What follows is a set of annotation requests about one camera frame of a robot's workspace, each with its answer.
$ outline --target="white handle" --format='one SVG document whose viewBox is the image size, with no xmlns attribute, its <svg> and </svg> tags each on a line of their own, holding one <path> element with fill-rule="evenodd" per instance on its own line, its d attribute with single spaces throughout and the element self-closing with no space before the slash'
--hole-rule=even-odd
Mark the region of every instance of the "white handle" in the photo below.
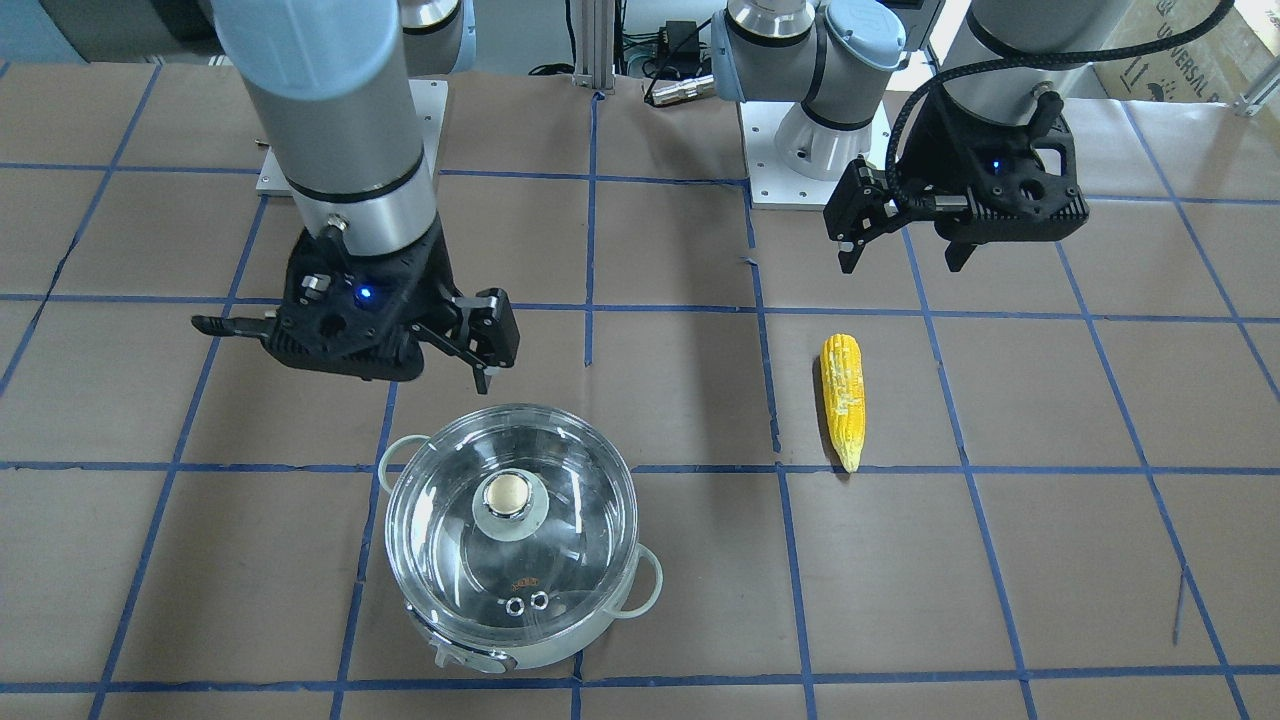
<svg viewBox="0 0 1280 720">
<path fill-rule="evenodd" d="M 404 436 L 398 441 L 393 442 L 387 448 L 387 452 L 383 454 L 381 459 L 378 460 L 378 484 L 383 486 L 383 489 L 387 491 L 388 495 L 390 495 L 392 487 L 394 487 L 387 482 L 387 465 L 392 461 L 392 455 L 396 455 L 397 450 L 404 447 L 411 442 L 419 442 L 421 445 L 426 445 L 428 442 L 430 442 L 430 439 L 431 436 Z"/>
<path fill-rule="evenodd" d="M 613 615 L 618 620 L 631 620 L 632 618 L 639 618 L 658 602 L 658 596 L 662 594 L 662 562 L 658 562 L 658 556 L 653 553 L 652 550 L 643 544 L 636 544 L 640 548 L 640 557 L 649 561 L 653 565 L 653 593 L 649 600 L 644 601 L 644 605 L 636 607 L 635 610 L 613 610 L 609 615 Z"/>
</svg>

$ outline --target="pot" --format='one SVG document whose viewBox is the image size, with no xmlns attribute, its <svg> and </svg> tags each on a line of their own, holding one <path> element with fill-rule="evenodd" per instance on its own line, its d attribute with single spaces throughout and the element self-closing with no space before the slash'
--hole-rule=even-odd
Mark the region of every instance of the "pot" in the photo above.
<svg viewBox="0 0 1280 720">
<path fill-rule="evenodd" d="M 421 447 L 394 483 L 387 465 Z M 662 565 L 636 539 L 636 498 L 617 448 L 581 419 L 500 405 L 383 454 L 387 556 L 435 662 L 507 673 L 558 662 L 662 592 Z M 653 593 L 635 610 L 640 559 Z"/>
</svg>

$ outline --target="glass lid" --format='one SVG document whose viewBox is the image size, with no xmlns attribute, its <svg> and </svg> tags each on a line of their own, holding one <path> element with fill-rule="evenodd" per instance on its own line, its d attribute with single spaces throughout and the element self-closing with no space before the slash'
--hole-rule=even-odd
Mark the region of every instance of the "glass lid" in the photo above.
<svg viewBox="0 0 1280 720">
<path fill-rule="evenodd" d="M 636 501 L 618 451 L 553 407 L 454 420 L 406 465 L 387 510 L 404 597 L 451 641 L 530 644 L 581 623 L 636 553 Z"/>
</svg>

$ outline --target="yellow corn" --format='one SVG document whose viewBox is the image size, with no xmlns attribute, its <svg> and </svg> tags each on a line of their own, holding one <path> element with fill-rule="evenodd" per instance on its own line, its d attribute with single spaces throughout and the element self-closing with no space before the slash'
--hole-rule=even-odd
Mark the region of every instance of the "yellow corn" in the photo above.
<svg viewBox="0 0 1280 720">
<path fill-rule="evenodd" d="M 867 439 L 867 393 L 863 389 L 863 351 L 847 334 L 835 334 L 822 346 L 822 395 L 827 430 L 840 464 L 856 473 Z"/>
</svg>

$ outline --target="white mounting plate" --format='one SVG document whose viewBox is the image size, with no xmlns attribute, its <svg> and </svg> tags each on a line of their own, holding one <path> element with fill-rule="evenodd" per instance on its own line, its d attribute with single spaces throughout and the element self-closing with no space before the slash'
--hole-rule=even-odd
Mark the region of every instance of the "white mounting plate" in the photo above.
<svg viewBox="0 0 1280 720">
<path fill-rule="evenodd" d="M 782 161 L 773 136 L 795 102 L 742 102 L 742 149 L 751 178 L 751 205 L 764 210 L 822 210 L 836 190 L 836 182 L 801 176 Z M 872 120 L 872 152 L 868 163 L 884 165 L 888 146 L 888 115 L 884 105 Z"/>
<path fill-rule="evenodd" d="M 411 79 L 408 91 L 413 96 L 413 111 L 422 118 L 422 147 L 426 167 L 435 173 L 435 156 L 440 151 L 440 131 L 444 128 L 444 109 L 449 99 L 449 83 L 443 79 Z M 257 174 L 257 192 L 273 197 L 288 197 L 289 183 L 280 172 L 275 152 L 266 151 L 262 172 Z"/>
</svg>

